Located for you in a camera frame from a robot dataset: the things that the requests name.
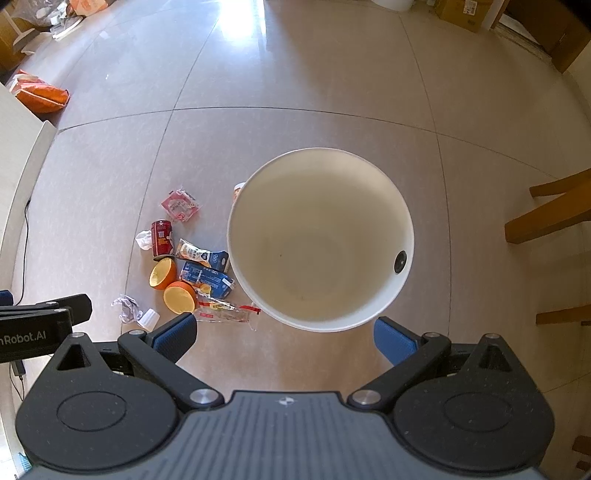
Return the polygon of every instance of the doorway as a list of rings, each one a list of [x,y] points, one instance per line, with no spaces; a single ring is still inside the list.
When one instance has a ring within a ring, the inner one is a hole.
[[[545,51],[560,73],[591,40],[587,27],[560,0],[505,0],[492,28],[499,23]]]

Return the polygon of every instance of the pink snack package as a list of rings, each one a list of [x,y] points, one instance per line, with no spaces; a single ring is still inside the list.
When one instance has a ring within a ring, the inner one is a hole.
[[[199,211],[199,204],[183,189],[173,190],[162,202],[162,207],[171,218],[186,222]]]

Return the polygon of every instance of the orange bag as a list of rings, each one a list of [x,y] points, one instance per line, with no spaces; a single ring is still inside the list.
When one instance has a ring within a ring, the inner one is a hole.
[[[82,15],[83,17],[89,17],[109,6],[105,0],[70,0],[70,5],[76,15]]]
[[[49,85],[35,75],[19,70],[9,91],[33,113],[52,113],[61,110],[70,99],[67,90]]]

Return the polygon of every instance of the cardboard box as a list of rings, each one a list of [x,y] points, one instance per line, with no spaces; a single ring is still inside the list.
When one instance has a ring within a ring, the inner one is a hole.
[[[446,22],[477,32],[491,4],[492,0],[439,0],[435,13]]]

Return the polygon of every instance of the crumpled paper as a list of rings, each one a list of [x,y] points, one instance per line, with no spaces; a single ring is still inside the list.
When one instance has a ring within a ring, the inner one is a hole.
[[[143,230],[135,236],[135,241],[142,250],[150,250],[152,248],[152,232],[150,230]]]
[[[144,315],[144,312],[139,309],[138,303],[130,296],[121,294],[111,304],[112,307],[116,305],[121,307],[121,313],[119,314],[121,323],[137,322]]]

